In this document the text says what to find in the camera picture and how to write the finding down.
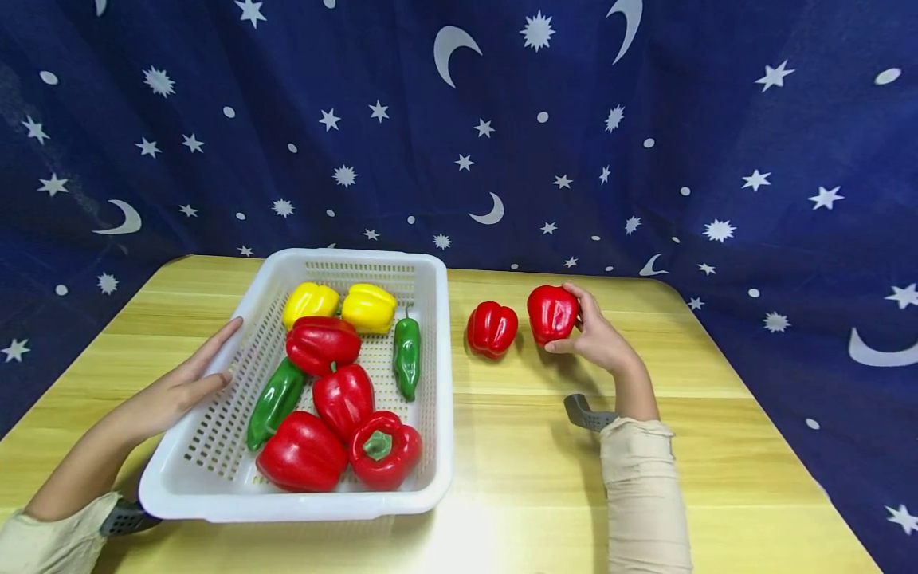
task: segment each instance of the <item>green pepper stem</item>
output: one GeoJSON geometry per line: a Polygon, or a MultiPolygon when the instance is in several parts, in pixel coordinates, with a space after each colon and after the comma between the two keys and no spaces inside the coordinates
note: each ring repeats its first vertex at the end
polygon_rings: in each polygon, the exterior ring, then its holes
{"type": "Polygon", "coordinates": [[[373,431],[364,443],[364,453],[379,462],[392,452],[392,435],[382,431],[373,431]]]}

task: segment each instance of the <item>blue backdrop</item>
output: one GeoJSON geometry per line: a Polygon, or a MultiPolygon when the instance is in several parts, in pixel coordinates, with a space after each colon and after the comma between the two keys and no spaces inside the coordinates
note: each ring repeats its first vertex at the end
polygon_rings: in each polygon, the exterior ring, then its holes
{"type": "Polygon", "coordinates": [[[186,253],[651,276],[918,568],[918,5],[439,4],[6,6],[0,435],[186,253]]]}

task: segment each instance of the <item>white plastic basket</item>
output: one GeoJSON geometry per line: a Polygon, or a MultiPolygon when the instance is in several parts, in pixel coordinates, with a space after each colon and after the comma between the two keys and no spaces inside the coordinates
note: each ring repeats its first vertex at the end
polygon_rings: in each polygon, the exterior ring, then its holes
{"type": "MultiPolygon", "coordinates": [[[[244,327],[223,347],[207,373],[229,370],[232,382],[188,413],[160,442],[140,480],[140,501],[164,519],[212,523],[369,520],[432,509],[453,477],[453,366],[446,267],[430,255],[343,249],[286,249],[265,260],[234,316],[244,327]],[[373,381],[376,407],[396,412],[418,429],[417,468],[396,492],[369,492],[350,468],[335,492],[291,494],[262,477],[245,446],[249,415],[267,379],[285,356],[281,313],[304,281],[344,297],[354,283],[372,283],[398,301],[396,318],[411,303],[420,324],[420,382],[407,403],[392,368],[393,330],[364,335],[358,363],[373,381]]],[[[299,409],[315,412],[307,385],[299,409]]]]}

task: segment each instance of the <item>beige sleeve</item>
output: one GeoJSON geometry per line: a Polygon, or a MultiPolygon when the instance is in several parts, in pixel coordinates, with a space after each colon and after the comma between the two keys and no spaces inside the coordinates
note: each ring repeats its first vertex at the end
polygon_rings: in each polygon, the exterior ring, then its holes
{"type": "Polygon", "coordinates": [[[109,492],[56,523],[14,513],[0,530],[0,574],[89,574],[106,542],[99,528],[116,502],[109,492]]]}
{"type": "Polygon", "coordinates": [[[672,436],[660,421],[624,418],[600,434],[610,574],[692,571],[672,436]]]}

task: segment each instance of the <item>tabletop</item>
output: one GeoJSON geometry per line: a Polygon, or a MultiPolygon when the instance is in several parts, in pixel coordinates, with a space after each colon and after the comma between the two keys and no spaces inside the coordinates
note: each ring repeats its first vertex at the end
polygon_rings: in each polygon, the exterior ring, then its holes
{"type": "MultiPolygon", "coordinates": [[[[235,309],[260,260],[190,256],[160,269],[0,442],[0,520],[25,505],[93,422],[190,355],[235,309]]],[[[469,355],[475,305],[520,314],[542,284],[570,277],[449,271],[455,470],[433,512],[362,523],[164,523],[113,539],[96,573],[606,571],[605,489],[596,435],[562,399],[610,409],[605,372],[534,344],[498,363],[469,355]]],[[[877,571],[679,294],[647,279],[575,277],[644,358],[688,507],[697,572],[877,571]]],[[[136,482],[156,441],[118,486],[136,482]]]]}

